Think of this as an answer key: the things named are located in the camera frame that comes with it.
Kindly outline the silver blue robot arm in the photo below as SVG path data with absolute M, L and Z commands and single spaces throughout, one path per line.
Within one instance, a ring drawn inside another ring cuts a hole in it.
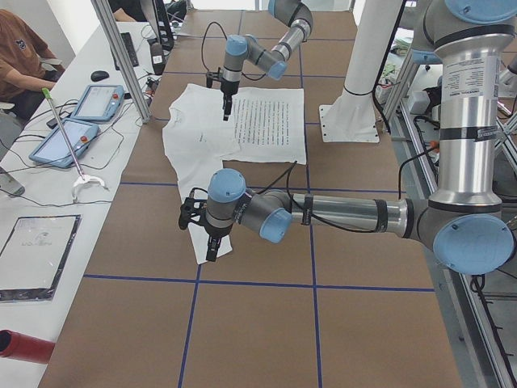
M 273 48 L 265 48 L 251 34 L 230 35 L 226 40 L 224 63 L 218 71 L 223 93 L 224 121 L 231 115 L 233 97 L 238 93 L 244 62 L 249 61 L 269 78 L 280 80 L 293 52 L 307 41 L 313 31 L 312 12 L 301 1 L 270 1 L 268 12 L 288 27 L 288 31 Z
M 359 120 L 375 94 L 380 68 L 399 23 L 414 31 L 413 59 L 443 67 L 439 182 L 425 200 L 363 200 L 276 190 L 255 192 L 233 169 L 216 172 L 200 208 L 213 261 L 236 224 L 270 242 L 293 222 L 314 221 L 362 234 L 389 232 L 421 242 L 453 271 L 481 275 L 515 253 L 515 236 L 494 194 L 501 51 L 515 34 L 513 1 L 368 1 L 342 95 L 321 116 L 326 141 L 358 141 Z

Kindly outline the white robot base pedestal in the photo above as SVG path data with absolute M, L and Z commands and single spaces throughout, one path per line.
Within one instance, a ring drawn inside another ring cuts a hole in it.
M 333 104 L 319 107 L 324 142 L 379 141 L 373 97 L 386 51 L 403 11 L 403 1 L 365 2 L 343 92 Z

